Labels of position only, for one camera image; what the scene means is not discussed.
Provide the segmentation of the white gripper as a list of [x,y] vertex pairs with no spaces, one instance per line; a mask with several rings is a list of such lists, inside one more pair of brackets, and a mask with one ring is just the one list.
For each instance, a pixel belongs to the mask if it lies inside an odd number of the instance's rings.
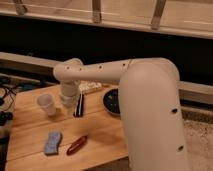
[[61,103],[70,108],[74,106],[80,96],[80,89],[79,89],[80,82],[79,81],[71,81],[69,83],[60,83],[60,100]]

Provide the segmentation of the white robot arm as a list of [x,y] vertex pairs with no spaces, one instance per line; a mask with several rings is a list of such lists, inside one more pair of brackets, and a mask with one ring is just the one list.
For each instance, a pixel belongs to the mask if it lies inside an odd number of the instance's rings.
[[118,100],[132,171],[190,171],[178,92],[179,73],[164,58],[128,59],[82,65],[57,64],[61,95],[76,81],[118,86]]

